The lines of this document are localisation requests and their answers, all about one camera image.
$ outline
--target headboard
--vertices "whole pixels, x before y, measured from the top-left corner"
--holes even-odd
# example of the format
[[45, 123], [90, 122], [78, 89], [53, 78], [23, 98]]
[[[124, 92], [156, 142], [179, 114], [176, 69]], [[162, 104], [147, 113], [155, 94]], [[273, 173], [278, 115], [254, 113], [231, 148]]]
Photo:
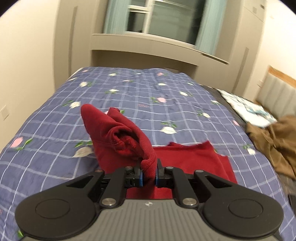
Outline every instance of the headboard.
[[270, 66], [256, 101], [275, 118], [296, 116], [296, 80]]

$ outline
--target red fabric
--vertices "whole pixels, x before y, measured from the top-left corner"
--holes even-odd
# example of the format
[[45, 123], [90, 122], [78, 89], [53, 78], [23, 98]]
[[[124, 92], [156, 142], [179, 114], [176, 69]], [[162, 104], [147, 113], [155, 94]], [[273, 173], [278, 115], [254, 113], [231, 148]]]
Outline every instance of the red fabric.
[[227, 156], [217, 154], [209, 141], [193, 146], [171, 142], [165, 147], [152, 148], [147, 136], [116, 108], [110, 108], [106, 115], [85, 104], [81, 107], [81, 116], [105, 173], [112, 173], [120, 167], [136, 166], [139, 159], [142, 160], [146, 184], [143, 188], [128, 189], [127, 198], [172, 198], [170, 189], [155, 188], [156, 157], [161, 159], [164, 167], [178, 167], [190, 174], [201, 169], [236, 183]]
[[153, 198], [156, 156], [148, 137], [118, 109], [110, 108], [106, 115], [96, 107], [81, 106], [81, 116], [90, 135], [100, 168], [112, 173], [120, 167], [136, 166], [139, 158], [145, 187], [130, 188], [128, 198]]

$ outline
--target white wall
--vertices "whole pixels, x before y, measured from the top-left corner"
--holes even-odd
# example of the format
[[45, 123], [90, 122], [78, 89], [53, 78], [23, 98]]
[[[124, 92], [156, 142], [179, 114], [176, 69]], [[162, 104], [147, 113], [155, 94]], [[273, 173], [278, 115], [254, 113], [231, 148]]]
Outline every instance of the white wall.
[[59, 0], [19, 0], [0, 17], [0, 152], [54, 92], [53, 42]]
[[296, 79], [296, 15], [279, 0], [268, 0], [261, 46], [244, 97], [254, 100], [268, 65]]

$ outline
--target bed cover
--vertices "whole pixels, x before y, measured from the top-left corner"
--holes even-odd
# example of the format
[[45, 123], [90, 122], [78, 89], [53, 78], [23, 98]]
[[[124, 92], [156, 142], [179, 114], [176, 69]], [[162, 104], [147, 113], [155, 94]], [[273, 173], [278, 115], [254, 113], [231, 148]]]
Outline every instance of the bed cover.
[[[24, 198], [98, 167], [93, 154], [73, 157], [79, 149], [75, 145], [90, 139], [79, 102], [103, 112], [109, 107], [124, 110], [153, 146], [210, 140], [218, 153], [229, 157], [240, 185], [281, 204], [280, 234], [284, 241], [295, 239], [296, 219], [270, 163], [260, 152], [249, 154], [247, 145], [255, 150], [250, 139], [201, 85], [183, 73], [163, 69], [87, 67], [72, 75], [32, 114], [0, 154], [1, 241], [19, 240], [14, 211]], [[166, 126], [172, 127], [170, 131], [161, 131]], [[23, 150], [9, 148], [20, 136], [24, 141], [33, 139]]]

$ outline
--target curtain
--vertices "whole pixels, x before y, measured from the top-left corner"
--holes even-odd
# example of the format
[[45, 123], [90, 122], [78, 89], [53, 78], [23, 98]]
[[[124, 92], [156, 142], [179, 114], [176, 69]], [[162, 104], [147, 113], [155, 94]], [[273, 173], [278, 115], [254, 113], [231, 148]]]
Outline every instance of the curtain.
[[123, 34], [128, 24], [128, 6], [131, 0], [109, 0], [105, 18], [105, 34]]
[[206, 0], [195, 48], [214, 55], [224, 19], [227, 0]]

